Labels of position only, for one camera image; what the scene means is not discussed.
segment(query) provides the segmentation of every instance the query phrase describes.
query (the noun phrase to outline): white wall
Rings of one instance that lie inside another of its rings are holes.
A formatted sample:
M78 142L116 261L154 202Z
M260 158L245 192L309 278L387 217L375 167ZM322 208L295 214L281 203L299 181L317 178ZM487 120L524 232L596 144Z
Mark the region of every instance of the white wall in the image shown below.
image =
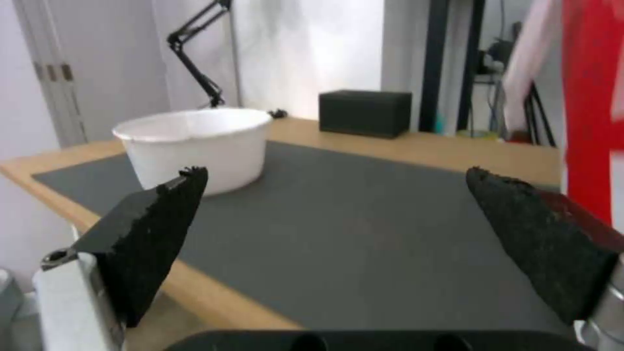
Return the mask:
M381 89L412 92L412 131L418 130L421 110L429 2L385 2Z
M0 1L0 162L59 147L11 0ZM22 289L48 252L71 244L69 226L0 175L0 267Z
M318 118L318 94L381 87L383 0L236 0L245 107Z

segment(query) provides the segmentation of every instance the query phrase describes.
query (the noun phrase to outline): dark gray table mat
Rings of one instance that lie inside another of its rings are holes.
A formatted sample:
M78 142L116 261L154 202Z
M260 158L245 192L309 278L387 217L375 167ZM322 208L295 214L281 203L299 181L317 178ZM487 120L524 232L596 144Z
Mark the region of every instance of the dark gray table mat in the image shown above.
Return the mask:
M126 155L35 178L98 214L140 189ZM312 329L569 332L456 172L270 142L258 181L202 201L180 258Z

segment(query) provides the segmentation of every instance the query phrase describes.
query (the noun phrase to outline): door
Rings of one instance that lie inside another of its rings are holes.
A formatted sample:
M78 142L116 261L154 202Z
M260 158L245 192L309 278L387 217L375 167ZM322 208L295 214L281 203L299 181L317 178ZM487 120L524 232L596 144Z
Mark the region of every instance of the door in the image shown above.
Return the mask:
M151 0L18 1L47 9L57 68L87 141L113 138L120 122L169 111Z
M75 95L71 86L65 84L60 71L62 59L55 45L45 4L30 0L16 0L14 4L59 144L67 147L84 143L86 138Z

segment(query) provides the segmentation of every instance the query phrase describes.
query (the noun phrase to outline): black object on table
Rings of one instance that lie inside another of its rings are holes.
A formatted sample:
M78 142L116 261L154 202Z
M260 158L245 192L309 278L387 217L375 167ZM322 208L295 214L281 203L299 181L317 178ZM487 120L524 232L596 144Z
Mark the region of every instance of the black object on table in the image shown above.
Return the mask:
M409 129L410 92L339 90L319 95L321 131L394 138Z

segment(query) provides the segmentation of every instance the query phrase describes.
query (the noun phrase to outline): white bowl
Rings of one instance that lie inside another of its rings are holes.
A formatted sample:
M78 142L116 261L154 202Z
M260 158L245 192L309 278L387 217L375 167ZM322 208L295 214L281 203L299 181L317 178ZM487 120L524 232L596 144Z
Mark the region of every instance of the white bowl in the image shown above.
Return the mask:
M265 161L271 117L251 109L182 111L134 119L113 128L144 189L184 167L208 169L204 196L254 181Z

